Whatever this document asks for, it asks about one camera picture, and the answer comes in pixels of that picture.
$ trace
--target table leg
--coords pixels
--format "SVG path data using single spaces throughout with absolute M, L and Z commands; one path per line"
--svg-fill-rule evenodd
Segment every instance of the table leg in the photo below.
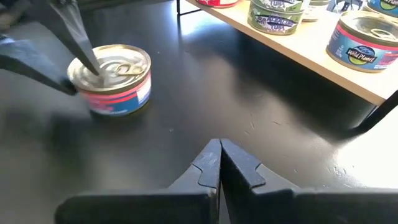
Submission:
M 396 106 L 398 106 L 398 90 L 392 94 L 392 96 L 390 96 L 382 105 L 373 110 L 373 112 L 358 126 L 358 130 L 363 133 L 369 131 Z
M 201 9 L 196 9 L 196 10 L 192 10 L 192 11 L 181 13 L 180 0 L 176 0 L 176 1 L 177 1 L 177 15 L 178 16 L 183 16 L 183 15 L 186 15 L 186 14 L 189 14 L 189 13 L 201 11 Z

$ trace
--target can label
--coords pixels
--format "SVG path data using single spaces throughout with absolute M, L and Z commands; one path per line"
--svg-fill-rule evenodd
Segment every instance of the can label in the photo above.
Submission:
M 197 0 L 200 4 L 213 7 L 231 7 L 234 6 L 238 0 Z
M 398 0 L 369 0 L 368 6 L 383 14 L 398 17 Z
M 254 3 L 280 12 L 300 12 L 308 7 L 310 0 L 253 0 Z
M 132 113 L 148 101 L 150 95 L 150 72 L 146 79 L 138 86 L 113 95 L 99 95 L 95 93 L 82 93 L 88 100 L 92 111 L 109 116 L 122 116 Z
M 339 60 L 364 70 L 386 69 L 398 58 L 398 47 L 366 42 L 347 33 L 339 24 L 327 49 Z
M 293 34 L 300 23 L 302 14 L 284 14 L 262 9 L 253 2 L 250 4 L 248 23 L 254 28 L 269 34 Z
M 326 11 L 327 7 L 327 4 L 324 6 L 313 6 L 310 4 L 309 7 L 304 11 L 303 19 L 310 21 L 317 20 L 321 17 L 322 13 Z

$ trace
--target red object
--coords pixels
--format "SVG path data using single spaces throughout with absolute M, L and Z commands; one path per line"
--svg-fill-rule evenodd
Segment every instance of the red object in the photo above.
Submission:
M 232 7 L 239 0 L 197 0 L 200 4 L 211 7 Z

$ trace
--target wooden table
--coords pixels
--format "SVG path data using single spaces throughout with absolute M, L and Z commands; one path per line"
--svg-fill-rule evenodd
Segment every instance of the wooden table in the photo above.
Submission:
M 376 106 L 381 106 L 398 90 L 398 62 L 382 73 L 364 73 L 347 68 L 326 54 L 326 46 L 339 18 L 335 13 L 325 11 L 318 21 L 301 23 L 295 34 L 279 36 L 259 32 L 247 23 L 248 0 L 240 0 L 236 6 L 226 9 L 207 7 L 195 0 L 186 1 Z

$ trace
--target black table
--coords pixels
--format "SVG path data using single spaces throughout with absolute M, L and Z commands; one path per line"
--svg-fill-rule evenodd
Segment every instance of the black table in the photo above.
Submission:
M 1 223 L 52 223 L 58 203 L 82 191 L 166 187 L 211 138 L 242 145 L 300 187 L 398 186 L 398 111 L 350 137 L 372 105 L 204 12 L 178 21 L 173 2 L 83 18 L 94 47 L 149 53 L 151 100 L 131 116 L 98 119 L 79 96 L 2 71 Z M 62 69 L 72 60 L 38 24 L 10 34 L 31 38 Z

